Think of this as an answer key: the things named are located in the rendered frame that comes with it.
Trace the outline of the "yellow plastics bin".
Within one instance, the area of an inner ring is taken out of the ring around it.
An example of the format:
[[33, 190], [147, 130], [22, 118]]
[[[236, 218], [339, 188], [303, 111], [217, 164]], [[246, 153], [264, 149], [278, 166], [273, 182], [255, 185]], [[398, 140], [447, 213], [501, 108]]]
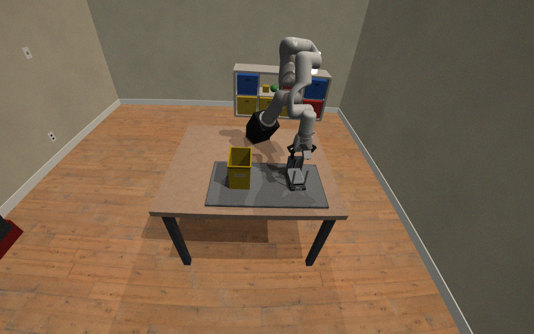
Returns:
[[228, 158], [229, 188], [250, 189], [252, 148], [230, 147]]

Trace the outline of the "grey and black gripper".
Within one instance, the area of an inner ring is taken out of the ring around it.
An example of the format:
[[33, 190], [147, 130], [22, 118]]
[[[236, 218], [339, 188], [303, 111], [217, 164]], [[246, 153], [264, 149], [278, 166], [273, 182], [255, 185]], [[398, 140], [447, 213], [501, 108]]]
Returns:
[[[302, 152], [302, 147], [300, 144], [306, 144], [306, 146], [311, 149], [311, 152], [313, 153], [315, 149], [317, 149], [316, 146], [313, 145], [313, 136], [311, 136], [309, 139], [304, 139], [298, 135], [298, 133], [295, 135], [294, 142], [290, 146], [287, 147], [288, 151], [290, 152], [290, 158], [291, 160], [294, 160], [294, 153], [295, 152]], [[313, 148], [312, 148], [313, 147]], [[291, 149], [293, 148], [293, 149]]]

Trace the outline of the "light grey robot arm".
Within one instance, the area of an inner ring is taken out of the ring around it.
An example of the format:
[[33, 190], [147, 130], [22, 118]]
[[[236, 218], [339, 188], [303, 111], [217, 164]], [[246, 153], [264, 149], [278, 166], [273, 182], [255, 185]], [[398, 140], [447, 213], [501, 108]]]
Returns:
[[[313, 129], [317, 114], [311, 104], [299, 103], [304, 88], [312, 83], [312, 69], [317, 70], [322, 64], [321, 55], [312, 41], [295, 37], [284, 38], [280, 42], [279, 52], [279, 85], [292, 89], [277, 90], [269, 106], [260, 113], [259, 120], [266, 127], [274, 126], [287, 102], [288, 117], [301, 119], [298, 135], [309, 139], [315, 133]], [[295, 55], [295, 61], [292, 54]]]

